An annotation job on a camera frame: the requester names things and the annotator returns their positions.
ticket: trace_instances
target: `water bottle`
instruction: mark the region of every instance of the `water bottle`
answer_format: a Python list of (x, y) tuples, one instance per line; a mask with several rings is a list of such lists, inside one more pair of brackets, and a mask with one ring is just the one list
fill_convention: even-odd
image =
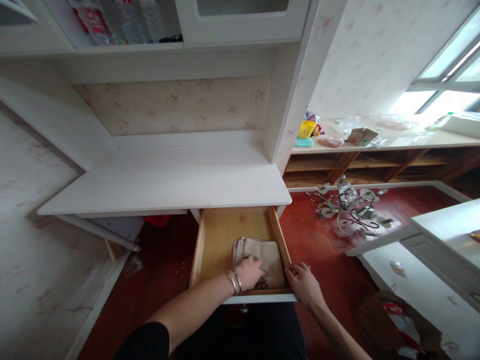
[(99, 0), (68, 0), (68, 2), (82, 27), (88, 30), (89, 40), (92, 44), (117, 44)]
[(144, 44), (138, 12), (133, 0), (112, 0), (120, 27), (129, 44)]
[(140, 6), (143, 17), (145, 18), (146, 26), (150, 32), (151, 40), (156, 44), (161, 38), (167, 36), (160, 4), (158, 0), (140, 0)]

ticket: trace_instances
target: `wall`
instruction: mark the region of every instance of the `wall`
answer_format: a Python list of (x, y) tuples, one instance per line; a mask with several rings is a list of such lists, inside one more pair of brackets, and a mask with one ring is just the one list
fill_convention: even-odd
[(387, 112), (478, 0), (349, 0), (311, 98), (322, 118)]
[(264, 128), (269, 76), (75, 85), (111, 135)]
[(0, 103), (0, 352), (63, 359), (114, 268), (103, 240), (37, 208), (81, 170)]
[(334, 40), (346, 2), (347, 0), (321, 0), (320, 2), (275, 162), (280, 174), (284, 173), (292, 147), (295, 146), (305, 110), (327, 58), (326, 49), (329, 49)]

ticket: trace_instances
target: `black sleeve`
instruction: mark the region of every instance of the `black sleeve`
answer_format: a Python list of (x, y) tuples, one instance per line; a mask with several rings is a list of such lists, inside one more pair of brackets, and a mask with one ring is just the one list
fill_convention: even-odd
[(165, 325), (148, 322), (127, 337), (113, 360), (168, 360), (169, 344), (169, 331)]

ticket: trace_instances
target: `hand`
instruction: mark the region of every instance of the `hand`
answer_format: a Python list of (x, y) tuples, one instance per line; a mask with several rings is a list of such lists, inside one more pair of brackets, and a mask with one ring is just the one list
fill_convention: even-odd
[(310, 268), (303, 262), (294, 262), (285, 268), (285, 275), (296, 299), (309, 311), (315, 306), (320, 310), (330, 311), (322, 290)]
[(241, 289), (251, 290), (261, 277), (266, 277), (269, 273), (260, 269), (264, 262), (262, 260), (254, 260), (252, 255), (244, 258), (235, 270), (241, 281)]

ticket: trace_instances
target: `folded cloth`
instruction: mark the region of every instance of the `folded cloth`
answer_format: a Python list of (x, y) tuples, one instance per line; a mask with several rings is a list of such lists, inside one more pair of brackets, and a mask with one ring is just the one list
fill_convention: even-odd
[(268, 272), (261, 277), (255, 289), (283, 289), (285, 288), (284, 270), (279, 246), (275, 241), (263, 241), (249, 237), (242, 237), (233, 244), (233, 267), (240, 264), (244, 257), (252, 255), (263, 260), (260, 269)]

